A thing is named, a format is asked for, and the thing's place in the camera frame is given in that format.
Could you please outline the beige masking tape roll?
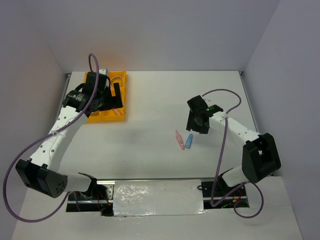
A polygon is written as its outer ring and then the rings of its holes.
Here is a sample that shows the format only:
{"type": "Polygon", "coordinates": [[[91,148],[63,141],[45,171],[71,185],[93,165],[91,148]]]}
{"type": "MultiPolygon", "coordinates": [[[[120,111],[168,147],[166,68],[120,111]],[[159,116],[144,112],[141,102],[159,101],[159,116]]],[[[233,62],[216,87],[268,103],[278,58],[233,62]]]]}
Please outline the beige masking tape roll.
{"type": "Polygon", "coordinates": [[[114,76],[111,80],[110,80],[110,85],[112,87],[114,87],[115,84],[119,84],[119,86],[121,87],[124,83],[124,79],[121,76],[114,76]]]}

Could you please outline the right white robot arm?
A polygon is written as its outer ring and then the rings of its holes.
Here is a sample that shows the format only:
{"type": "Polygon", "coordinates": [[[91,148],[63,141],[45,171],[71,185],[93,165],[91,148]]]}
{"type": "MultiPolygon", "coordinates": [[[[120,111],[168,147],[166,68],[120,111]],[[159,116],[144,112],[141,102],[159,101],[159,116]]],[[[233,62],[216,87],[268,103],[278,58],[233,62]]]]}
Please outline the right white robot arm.
{"type": "Polygon", "coordinates": [[[230,195],[235,186],[241,183],[258,183],[281,168],[274,137],[250,130],[237,122],[218,105],[208,106],[205,100],[197,95],[187,101],[189,116],[186,130],[207,134],[214,129],[242,150],[239,166],[221,174],[222,180],[217,184],[218,192],[223,196],[230,195]]]}

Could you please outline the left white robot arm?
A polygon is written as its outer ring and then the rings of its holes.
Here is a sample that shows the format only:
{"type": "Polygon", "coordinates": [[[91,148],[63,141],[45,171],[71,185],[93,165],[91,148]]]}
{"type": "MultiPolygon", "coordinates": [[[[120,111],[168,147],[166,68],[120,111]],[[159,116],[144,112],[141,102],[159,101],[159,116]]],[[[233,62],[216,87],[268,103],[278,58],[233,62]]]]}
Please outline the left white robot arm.
{"type": "Polygon", "coordinates": [[[92,113],[120,109],[121,83],[108,75],[87,72],[85,82],[66,94],[49,134],[28,160],[20,159],[15,169],[24,185],[52,198],[63,192],[80,192],[91,200],[105,187],[86,173],[60,173],[63,156],[80,127],[92,113]]]}

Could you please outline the yellow four-compartment tray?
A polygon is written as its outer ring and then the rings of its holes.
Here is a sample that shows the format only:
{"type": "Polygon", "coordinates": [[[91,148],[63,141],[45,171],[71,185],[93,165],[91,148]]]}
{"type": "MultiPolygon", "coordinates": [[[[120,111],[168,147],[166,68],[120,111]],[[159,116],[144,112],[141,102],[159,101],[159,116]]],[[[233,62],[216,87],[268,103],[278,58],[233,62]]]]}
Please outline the yellow four-compartment tray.
{"type": "Polygon", "coordinates": [[[127,72],[109,71],[105,93],[105,106],[101,106],[97,111],[90,114],[87,119],[88,124],[124,122],[126,118],[126,95],[127,95],[127,72]]]}

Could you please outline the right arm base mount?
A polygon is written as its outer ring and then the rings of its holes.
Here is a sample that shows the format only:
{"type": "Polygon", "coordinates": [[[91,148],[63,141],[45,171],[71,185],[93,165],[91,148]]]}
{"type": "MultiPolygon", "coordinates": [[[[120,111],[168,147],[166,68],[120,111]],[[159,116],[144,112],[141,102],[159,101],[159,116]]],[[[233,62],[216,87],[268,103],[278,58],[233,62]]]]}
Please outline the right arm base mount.
{"type": "MultiPolygon", "coordinates": [[[[236,205],[237,208],[248,208],[249,203],[247,200],[247,193],[244,186],[238,188],[231,195],[228,195],[219,205],[212,207],[211,205],[211,192],[214,182],[213,181],[202,181],[197,189],[202,193],[203,208],[205,210],[210,209],[231,209],[236,205]]],[[[223,196],[230,192],[234,187],[224,187],[217,184],[214,192],[214,203],[218,202],[223,196]]]]}

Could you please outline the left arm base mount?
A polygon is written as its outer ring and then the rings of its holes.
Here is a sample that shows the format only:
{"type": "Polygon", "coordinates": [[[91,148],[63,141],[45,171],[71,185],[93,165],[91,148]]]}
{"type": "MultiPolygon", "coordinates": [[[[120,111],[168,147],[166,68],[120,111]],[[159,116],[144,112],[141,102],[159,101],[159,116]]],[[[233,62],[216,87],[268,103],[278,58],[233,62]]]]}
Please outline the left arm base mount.
{"type": "Polygon", "coordinates": [[[67,213],[96,213],[104,217],[114,216],[115,181],[98,180],[99,191],[93,196],[82,192],[71,193],[67,199],[67,213]]]}

